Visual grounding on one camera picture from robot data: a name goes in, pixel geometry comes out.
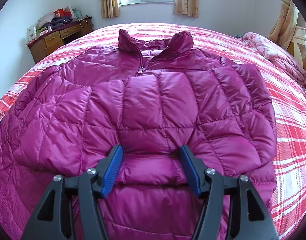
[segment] magenta down jacket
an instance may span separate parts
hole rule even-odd
[[[0,123],[0,224],[19,239],[55,174],[76,176],[120,144],[117,181],[100,200],[112,240],[189,240],[201,210],[178,157],[247,174],[270,209],[276,187],[272,101],[254,65],[193,48],[190,33],[96,46],[40,73]],[[218,239],[227,229],[229,199]],[[81,229],[74,202],[78,239]]]

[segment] desk drawer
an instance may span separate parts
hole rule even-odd
[[[75,33],[75,32],[78,32],[80,30],[81,30],[80,25],[74,25],[74,26],[71,26],[71,27],[69,27],[65,30],[60,31],[60,35],[61,35],[62,38],[64,38],[64,37],[70,35],[71,33]]]
[[[60,33],[59,32],[54,32],[50,35],[47,35],[45,38],[45,44],[46,44],[46,47],[50,47],[52,46],[53,44],[59,42],[61,40],[61,37],[60,37]]]
[[[58,41],[57,43],[53,44],[52,46],[45,49],[46,55],[50,55],[52,52],[56,51],[59,47],[63,46],[63,41]]]

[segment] clothes pile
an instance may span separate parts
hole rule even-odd
[[[37,30],[40,30],[41,28],[43,28],[43,25],[45,23],[51,22],[54,17],[55,17],[55,13],[53,12],[45,14],[43,17],[41,17],[38,20]]]
[[[47,28],[50,25],[52,30],[55,30],[71,22],[72,19],[69,16],[54,17],[51,22],[45,23],[43,27]]]

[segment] bed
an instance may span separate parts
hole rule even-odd
[[[194,47],[259,68],[273,101],[277,127],[277,157],[273,161],[277,189],[272,196],[271,216],[280,239],[290,236],[306,213],[306,95],[301,85],[246,40],[181,25],[142,23],[105,27],[62,46],[20,78],[0,100],[0,121],[28,82],[42,70],[65,63],[95,45],[116,46],[120,29],[142,40],[168,38],[189,31]]]

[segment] wooden desk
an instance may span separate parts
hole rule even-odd
[[[81,20],[81,24],[79,21],[75,21],[50,33],[46,33],[33,43],[29,44],[28,47],[31,50],[35,64],[37,64],[59,47],[89,34],[92,31],[92,18],[89,17],[85,18],[84,21]]]

